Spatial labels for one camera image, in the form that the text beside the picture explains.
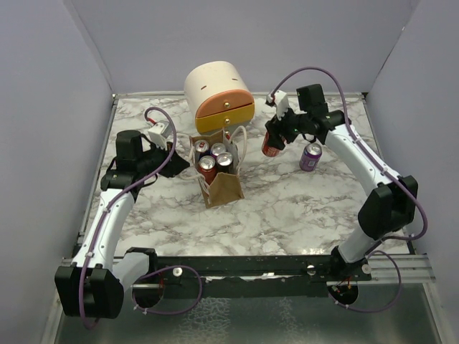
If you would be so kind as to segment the red cola can front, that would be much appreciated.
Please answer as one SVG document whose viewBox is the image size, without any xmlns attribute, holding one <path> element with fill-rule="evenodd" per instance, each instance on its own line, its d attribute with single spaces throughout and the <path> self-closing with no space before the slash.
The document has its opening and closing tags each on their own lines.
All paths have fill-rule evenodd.
<svg viewBox="0 0 459 344">
<path fill-rule="evenodd" d="M 198 171 L 204 176 L 204 180 L 210 185 L 217 175 L 215 158 L 212 156 L 202 156 L 198 162 Z"/>
</svg>

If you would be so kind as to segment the silver blue energy drink can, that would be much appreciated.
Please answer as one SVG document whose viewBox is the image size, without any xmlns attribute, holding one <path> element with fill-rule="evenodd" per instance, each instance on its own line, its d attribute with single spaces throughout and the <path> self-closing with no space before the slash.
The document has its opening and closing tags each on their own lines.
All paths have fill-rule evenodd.
<svg viewBox="0 0 459 344">
<path fill-rule="evenodd" d="M 194 144 L 194 150 L 199 158 L 210 154 L 210 145 L 206 140 L 197 140 Z"/>
</svg>

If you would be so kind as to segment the red cola can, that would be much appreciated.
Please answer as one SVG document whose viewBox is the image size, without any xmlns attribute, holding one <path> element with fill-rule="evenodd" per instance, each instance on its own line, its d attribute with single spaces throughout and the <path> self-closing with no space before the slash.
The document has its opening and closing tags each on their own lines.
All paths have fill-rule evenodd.
<svg viewBox="0 0 459 344">
<path fill-rule="evenodd" d="M 277 138 L 271 139 L 271 135 L 269 132 L 266 132 L 264 141 L 262 143 L 262 153 L 269 157 L 274 158 L 279 155 L 279 153 L 285 147 L 285 138 L 283 136 L 279 136 Z"/>
<path fill-rule="evenodd" d="M 217 175 L 215 158 L 212 156 L 202 156 L 198 162 L 198 171 L 204 176 L 204 180 L 210 185 Z"/>
</svg>

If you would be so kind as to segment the purple fanta can rear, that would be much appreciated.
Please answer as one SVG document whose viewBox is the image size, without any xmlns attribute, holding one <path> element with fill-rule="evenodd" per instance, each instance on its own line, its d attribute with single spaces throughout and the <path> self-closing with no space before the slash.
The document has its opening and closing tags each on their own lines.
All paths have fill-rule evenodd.
<svg viewBox="0 0 459 344">
<path fill-rule="evenodd" d="M 322 148 L 317 143 L 309 143 L 304 149 L 299 162 L 303 171 L 314 171 L 322 156 Z"/>
</svg>

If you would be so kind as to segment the purple fanta can front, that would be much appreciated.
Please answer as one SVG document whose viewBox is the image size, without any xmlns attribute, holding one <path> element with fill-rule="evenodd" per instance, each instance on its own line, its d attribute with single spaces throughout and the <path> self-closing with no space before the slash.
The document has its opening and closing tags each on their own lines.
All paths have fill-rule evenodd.
<svg viewBox="0 0 459 344">
<path fill-rule="evenodd" d="M 222 153 L 226 153 L 227 148 L 224 143 L 215 143 L 210 148 L 210 153 L 212 156 L 217 157 Z"/>
</svg>

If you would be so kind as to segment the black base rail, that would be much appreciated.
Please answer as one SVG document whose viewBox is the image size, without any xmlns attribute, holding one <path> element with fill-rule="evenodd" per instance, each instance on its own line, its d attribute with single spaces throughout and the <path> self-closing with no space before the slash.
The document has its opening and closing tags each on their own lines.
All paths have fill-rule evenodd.
<svg viewBox="0 0 459 344">
<path fill-rule="evenodd" d="M 326 297 L 329 284 L 371 279 L 367 260 L 347 267 L 331 255 L 159 256 L 144 249 L 151 267 L 133 283 L 142 302 L 166 299 Z"/>
</svg>

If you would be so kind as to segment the cream round drawer cabinet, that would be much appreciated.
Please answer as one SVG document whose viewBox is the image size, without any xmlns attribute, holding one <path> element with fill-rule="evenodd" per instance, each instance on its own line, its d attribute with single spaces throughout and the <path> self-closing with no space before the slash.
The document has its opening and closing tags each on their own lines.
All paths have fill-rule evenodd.
<svg viewBox="0 0 459 344">
<path fill-rule="evenodd" d="M 235 66 L 226 61 L 194 68 L 184 81 L 184 95 L 197 132 L 210 135 L 233 132 L 255 115 L 255 99 Z"/>
</svg>

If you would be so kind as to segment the purple fanta can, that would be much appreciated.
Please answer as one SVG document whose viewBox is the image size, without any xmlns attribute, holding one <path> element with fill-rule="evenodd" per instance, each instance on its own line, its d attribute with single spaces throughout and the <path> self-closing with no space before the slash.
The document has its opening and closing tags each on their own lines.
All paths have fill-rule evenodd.
<svg viewBox="0 0 459 344">
<path fill-rule="evenodd" d="M 212 156 L 217 157 L 222 153 L 226 153 L 227 148 L 224 143 L 215 143 L 210 148 L 210 153 Z"/>
<path fill-rule="evenodd" d="M 299 162 L 303 171 L 314 171 L 322 156 L 322 148 L 317 143 L 309 143 L 304 149 Z"/>
</svg>

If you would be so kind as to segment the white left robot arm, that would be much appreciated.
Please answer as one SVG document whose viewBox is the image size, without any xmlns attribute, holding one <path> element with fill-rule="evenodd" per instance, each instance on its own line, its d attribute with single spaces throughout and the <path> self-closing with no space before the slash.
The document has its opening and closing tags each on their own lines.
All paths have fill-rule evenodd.
<svg viewBox="0 0 459 344">
<path fill-rule="evenodd" d="M 67 316 L 113 319 L 137 279 L 148 283 L 158 276 L 151 249 L 132 249 L 119 263 L 114 262 L 114 256 L 125 221 L 147 180 L 173 178 L 189 167 L 175 145 L 176 134 L 171 129 L 117 134 L 115 157 L 100 180 L 93 224 L 70 265 L 58 267 L 55 273 L 55 286 Z"/>
</svg>

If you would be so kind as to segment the brown canvas bag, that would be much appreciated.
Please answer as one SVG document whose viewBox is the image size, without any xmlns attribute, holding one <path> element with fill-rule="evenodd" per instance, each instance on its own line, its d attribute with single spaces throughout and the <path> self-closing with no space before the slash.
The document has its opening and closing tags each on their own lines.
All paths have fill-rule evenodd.
<svg viewBox="0 0 459 344">
<path fill-rule="evenodd" d="M 247 153 L 247 131 L 245 127 L 238 126 L 233 134 L 229 135 L 223 129 L 211 135 L 188 136 L 190 151 L 189 160 L 196 173 L 190 176 L 190 180 L 197 180 L 204 198 L 205 206 L 210 209 L 222 206 L 233 201 L 244 198 L 240 183 L 240 170 Z M 198 171 L 199 157 L 194 150 L 194 144 L 197 140 L 206 140 L 210 148 L 215 143 L 224 143 L 227 152 L 230 152 L 234 158 L 233 173 L 217 172 L 213 182 L 208 185 L 204 176 Z"/>
</svg>

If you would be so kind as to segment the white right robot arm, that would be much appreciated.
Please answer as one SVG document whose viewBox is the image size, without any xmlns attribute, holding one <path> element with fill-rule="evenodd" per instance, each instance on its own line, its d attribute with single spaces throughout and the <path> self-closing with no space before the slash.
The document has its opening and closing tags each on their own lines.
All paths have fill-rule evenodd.
<svg viewBox="0 0 459 344">
<path fill-rule="evenodd" d="M 329 271 L 346 280 L 386 235 L 412 223 L 418 183 L 391 169 L 362 139 L 341 110 L 330 111 L 319 84 L 297 90 L 301 112 L 295 113 L 283 91 L 267 95 L 275 115 L 266 122 L 263 153 L 276 156 L 298 135 L 311 135 L 332 150 L 361 184 L 367 199 L 357 215 L 358 225 L 333 251 Z"/>
</svg>

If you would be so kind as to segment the black yellow can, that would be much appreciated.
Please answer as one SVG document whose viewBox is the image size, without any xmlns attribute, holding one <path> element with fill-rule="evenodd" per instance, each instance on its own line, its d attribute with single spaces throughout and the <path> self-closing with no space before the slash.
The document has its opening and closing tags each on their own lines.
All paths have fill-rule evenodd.
<svg viewBox="0 0 459 344">
<path fill-rule="evenodd" d="M 220 153 L 216 157 L 216 166 L 219 173 L 234 172 L 234 158 L 230 152 Z"/>
</svg>

